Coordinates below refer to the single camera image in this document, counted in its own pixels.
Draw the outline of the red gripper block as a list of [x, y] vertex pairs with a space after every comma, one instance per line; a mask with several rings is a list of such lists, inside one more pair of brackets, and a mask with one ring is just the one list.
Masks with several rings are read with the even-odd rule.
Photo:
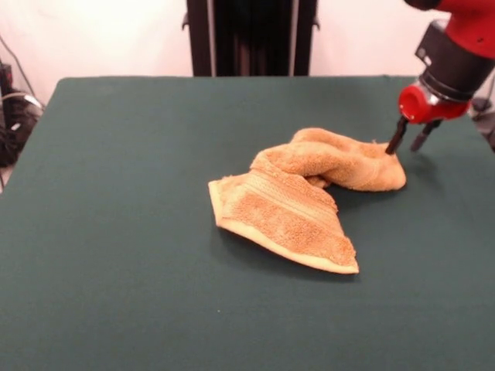
[[387, 155], [394, 155], [408, 128], [412, 124], [426, 124], [411, 144], [411, 151], [419, 151], [429, 135], [439, 127], [440, 120], [452, 120], [463, 116], [470, 106], [470, 101], [447, 100], [434, 95], [420, 83], [413, 83], [404, 88], [398, 98], [398, 108], [403, 117], [397, 122], [396, 131], [385, 150]]

